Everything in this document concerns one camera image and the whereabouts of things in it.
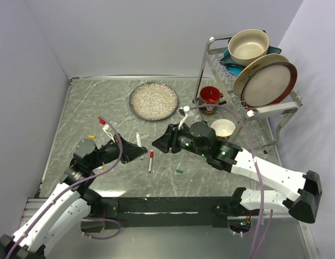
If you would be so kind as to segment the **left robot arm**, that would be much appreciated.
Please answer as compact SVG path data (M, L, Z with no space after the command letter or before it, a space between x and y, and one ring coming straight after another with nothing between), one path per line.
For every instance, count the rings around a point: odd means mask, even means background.
M70 166L49 198L16 232L0 237L0 258L45 258L74 224L88 216L104 216L102 197L90 188L94 170L110 162L129 163L147 152L122 137L100 148L91 139L78 142Z

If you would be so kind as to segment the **white pen red tip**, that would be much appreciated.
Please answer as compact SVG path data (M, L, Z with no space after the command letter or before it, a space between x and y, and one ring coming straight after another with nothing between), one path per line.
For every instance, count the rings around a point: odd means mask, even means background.
M151 173L153 171L153 161L154 161L154 157L150 158L149 157L149 165L148 165L148 172Z

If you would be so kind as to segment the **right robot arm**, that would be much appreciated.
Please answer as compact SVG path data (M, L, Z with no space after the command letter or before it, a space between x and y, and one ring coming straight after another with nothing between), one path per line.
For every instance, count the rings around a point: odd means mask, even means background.
M287 211L305 223L316 221L323 193L318 173L292 171L252 156L236 144L219 140L215 130L205 121L191 126L170 124L152 146L165 154L184 149L204 157L215 169L248 177L271 188L263 192L246 188L237 190L239 196L230 203L237 215L264 208Z

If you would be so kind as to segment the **white pen green tip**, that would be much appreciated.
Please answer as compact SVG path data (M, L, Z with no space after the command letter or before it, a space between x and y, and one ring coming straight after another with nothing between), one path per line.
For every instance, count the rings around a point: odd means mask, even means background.
M138 131L136 131L136 141L137 141L137 145L139 147L142 147L141 138L140 138L140 134Z

